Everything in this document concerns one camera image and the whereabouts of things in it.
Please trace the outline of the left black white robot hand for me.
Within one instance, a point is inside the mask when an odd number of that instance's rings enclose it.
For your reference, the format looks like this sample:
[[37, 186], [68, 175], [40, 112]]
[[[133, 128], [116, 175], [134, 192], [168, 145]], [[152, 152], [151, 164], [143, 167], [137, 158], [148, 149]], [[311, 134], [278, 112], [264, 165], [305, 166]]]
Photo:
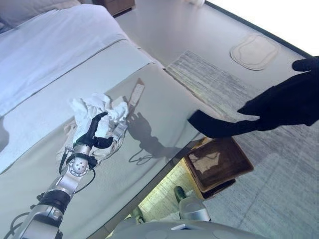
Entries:
[[92, 149], [94, 146], [95, 148], [98, 149], [106, 149], [109, 148], [113, 141], [114, 138], [111, 136], [109, 138], [104, 138], [104, 137], [96, 137], [95, 133], [97, 131], [99, 121], [104, 117], [107, 116], [107, 112], [102, 112], [100, 114], [97, 114], [93, 119], [91, 120], [91, 124], [89, 126], [88, 131], [79, 137], [75, 143], [73, 143], [73, 147], [79, 146], [79, 145], [86, 145]]

